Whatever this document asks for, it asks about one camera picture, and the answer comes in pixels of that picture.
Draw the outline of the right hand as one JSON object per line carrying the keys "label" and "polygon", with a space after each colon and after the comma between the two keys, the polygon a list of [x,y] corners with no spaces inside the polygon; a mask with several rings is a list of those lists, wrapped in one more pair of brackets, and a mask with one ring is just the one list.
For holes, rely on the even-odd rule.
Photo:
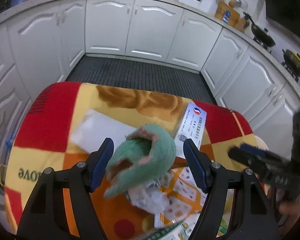
{"label": "right hand", "polygon": [[289,230],[300,217],[300,200],[294,202],[282,202],[279,206],[279,213],[287,216],[283,227],[286,230]]}

